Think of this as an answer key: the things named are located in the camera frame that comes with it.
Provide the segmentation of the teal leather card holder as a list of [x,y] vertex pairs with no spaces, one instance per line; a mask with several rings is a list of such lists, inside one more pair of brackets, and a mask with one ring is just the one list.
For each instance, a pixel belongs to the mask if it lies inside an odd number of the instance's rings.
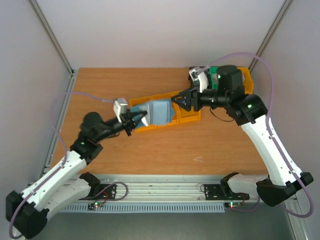
[[149,125],[165,126],[172,122],[175,110],[172,101],[169,98],[160,100],[150,100],[142,104],[132,106],[132,113],[139,111],[147,111],[146,116],[142,118],[137,128],[148,127]]

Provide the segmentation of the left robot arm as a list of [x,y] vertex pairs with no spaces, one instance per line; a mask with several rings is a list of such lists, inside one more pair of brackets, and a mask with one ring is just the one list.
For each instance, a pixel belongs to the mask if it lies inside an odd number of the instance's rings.
[[13,233],[13,229],[17,229],[21,237],[32,239],[44,229],[50,218],[67,205],[77,200],[96,199],[104,194],[100,180],[89,172],[81,174],[71,185],[64,185],[98,156],[103,149],[102,140],[121,131],[130,136],[146,114],[145,110],[126,110],[108,121],[103,121],[97,112],[85,115],[78,137],[64,158],[22,192],[12,191],[6,196],[5,217],[9,221],[10,238],[19,239]]

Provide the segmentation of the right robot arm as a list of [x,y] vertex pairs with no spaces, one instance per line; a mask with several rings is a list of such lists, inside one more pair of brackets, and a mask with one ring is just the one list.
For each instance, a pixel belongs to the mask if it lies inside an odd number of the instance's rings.
[[248,135],[262,158],[266,177],[233,172],[220,180],[225,198],[238,193],[255,195],[265,204],[275,207],[313,182],[309,172],[303,172],[292,160],[280,141],[268,110],[259,96],[245,92],[242,71],[234,65],[217,68],[217,88],[208,86],[207,75],[200,67],[189,70],[198,84],[173,96],[171,101],[186,111],[198,112],[203,107],[223,108],[229,117]]

